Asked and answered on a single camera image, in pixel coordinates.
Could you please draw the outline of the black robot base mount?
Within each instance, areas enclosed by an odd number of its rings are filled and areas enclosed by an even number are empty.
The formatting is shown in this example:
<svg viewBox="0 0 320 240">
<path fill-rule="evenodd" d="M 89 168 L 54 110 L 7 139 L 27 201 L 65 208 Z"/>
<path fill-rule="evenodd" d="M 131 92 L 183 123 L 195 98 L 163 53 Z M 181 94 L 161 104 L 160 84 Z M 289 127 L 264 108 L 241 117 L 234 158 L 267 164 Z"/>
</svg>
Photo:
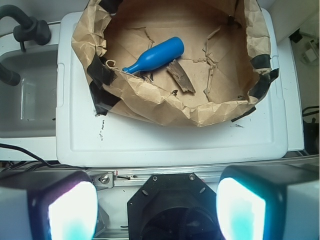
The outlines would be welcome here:
<svg viewBox="0 0 320 240">
<path fill-rule="evenodd" d="M 131 240 L 222 240 L 216 193 L 195 173 L 154 174 L 127 202 Z"/>
</svg>

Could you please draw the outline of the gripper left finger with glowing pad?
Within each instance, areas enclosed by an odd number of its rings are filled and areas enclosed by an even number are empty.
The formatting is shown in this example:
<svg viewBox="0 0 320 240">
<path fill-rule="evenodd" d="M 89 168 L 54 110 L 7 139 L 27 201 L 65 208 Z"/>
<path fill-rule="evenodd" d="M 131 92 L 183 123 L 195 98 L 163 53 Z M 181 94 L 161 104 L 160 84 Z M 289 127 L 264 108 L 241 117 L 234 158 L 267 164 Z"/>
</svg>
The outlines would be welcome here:
<svg viewBox="0 0 320 240">
<path fill-rule="evenodd" d="M 2 240 L 91 240 L 98 194 L 83 170 L 0 174 Z"/>
</svg>

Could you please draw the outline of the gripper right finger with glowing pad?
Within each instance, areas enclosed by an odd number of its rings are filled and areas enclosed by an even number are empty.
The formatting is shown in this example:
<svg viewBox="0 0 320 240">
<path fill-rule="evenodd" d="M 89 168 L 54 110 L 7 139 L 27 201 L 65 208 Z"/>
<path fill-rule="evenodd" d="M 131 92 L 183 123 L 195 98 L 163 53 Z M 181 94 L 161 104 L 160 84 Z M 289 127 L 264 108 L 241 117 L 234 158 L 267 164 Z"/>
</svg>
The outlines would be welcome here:
<svg viewBox="0 0 320 240">
<path fill-rule="evenodd" d="M 320 169 L 311 164 L 231 165 L 216 192 L 227 240 L 318 240 Z"/>
</svg>

